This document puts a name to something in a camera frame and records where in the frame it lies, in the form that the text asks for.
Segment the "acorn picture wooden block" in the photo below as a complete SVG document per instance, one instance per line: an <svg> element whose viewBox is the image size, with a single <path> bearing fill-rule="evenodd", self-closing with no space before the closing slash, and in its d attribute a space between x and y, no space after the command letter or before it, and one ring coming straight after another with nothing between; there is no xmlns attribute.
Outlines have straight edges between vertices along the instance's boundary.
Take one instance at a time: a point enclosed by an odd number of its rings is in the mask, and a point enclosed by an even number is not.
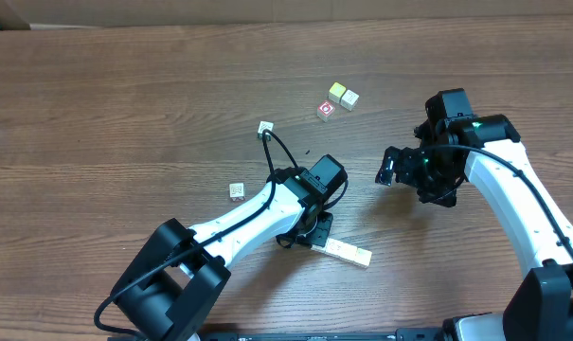
<svg viewBox="0 0 573 341"><path fill-rule="evenodd" d="M372 252L363 248L357 248L353 259L356 265L368 268L371 262Z"/></svg>

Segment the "hammer picture wooden block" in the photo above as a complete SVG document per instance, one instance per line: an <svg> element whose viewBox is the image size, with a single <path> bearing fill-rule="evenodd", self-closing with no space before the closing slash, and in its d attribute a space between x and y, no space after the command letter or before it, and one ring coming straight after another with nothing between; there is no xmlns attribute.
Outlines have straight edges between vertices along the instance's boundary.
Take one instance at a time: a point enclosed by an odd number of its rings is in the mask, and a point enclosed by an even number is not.
<svg viewBox="0 0 573 341"><path fill-rule="evenodd" d="M317 244L313 244L311 246L311 249L315 252L319 252L322 254L327 254L328 253L328 247L330 246L331 242L329 239L326 239L325 243L323 245L317 245Z"/></svg>

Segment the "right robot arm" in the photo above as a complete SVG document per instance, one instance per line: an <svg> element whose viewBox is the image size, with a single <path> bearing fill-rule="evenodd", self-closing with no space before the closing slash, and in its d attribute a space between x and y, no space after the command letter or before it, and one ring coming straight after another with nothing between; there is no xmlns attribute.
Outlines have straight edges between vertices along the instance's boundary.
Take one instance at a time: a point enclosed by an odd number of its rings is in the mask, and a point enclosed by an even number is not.
<svg viewBox="0 0 573 341"><path fill-rule="evenodd" d="M422 203L453 207L474 185L503 227L523 280L500 314L453 317L433 340L573 340L573 225L530 165L503 115L477 116L462 88L437 92L414 130L416 149L389 147L375 181L414 188Z"/></svg>

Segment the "plain cream wooden block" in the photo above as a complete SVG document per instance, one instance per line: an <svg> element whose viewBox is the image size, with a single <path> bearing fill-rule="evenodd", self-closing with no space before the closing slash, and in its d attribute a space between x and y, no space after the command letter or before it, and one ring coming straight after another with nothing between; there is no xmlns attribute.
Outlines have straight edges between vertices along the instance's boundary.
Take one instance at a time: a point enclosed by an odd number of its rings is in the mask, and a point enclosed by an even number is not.
<svg viewBox="0 0 573 341"><path fill-rule="evenodd" d="M342 242L339 246L339 258L347 262L355 263L357 258L358 247Z"/></svg>

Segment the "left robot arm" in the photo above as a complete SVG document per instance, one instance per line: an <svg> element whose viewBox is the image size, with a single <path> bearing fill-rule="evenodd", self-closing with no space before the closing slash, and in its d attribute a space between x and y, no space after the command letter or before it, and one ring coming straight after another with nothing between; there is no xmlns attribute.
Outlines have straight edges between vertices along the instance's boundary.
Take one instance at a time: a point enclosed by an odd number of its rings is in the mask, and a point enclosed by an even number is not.
<svg viewBox="0 0 573 341"><path fill-rule="evenodd" d="M286 169L250 201L206 223L170 219L151 234L108 298L133 323L138 340L191 340L231 277L264 242L296 243L328 217L341 175Z"/></svg>

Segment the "red edged picture block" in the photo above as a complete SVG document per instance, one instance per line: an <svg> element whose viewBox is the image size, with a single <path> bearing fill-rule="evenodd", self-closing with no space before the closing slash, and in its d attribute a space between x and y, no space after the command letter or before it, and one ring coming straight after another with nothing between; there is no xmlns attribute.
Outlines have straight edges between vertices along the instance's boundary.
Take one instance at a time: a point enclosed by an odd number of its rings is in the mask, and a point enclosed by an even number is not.
<svg viewBox="0 0 573 341"><path fill-rule="evenodd" d="M342 259L343 258L343 252L346 250L346 246L335 239L332 238L327 238L326 244L325 244L325 253L327 255L330 255L332 257L338 258L338 259Z"/></svg>

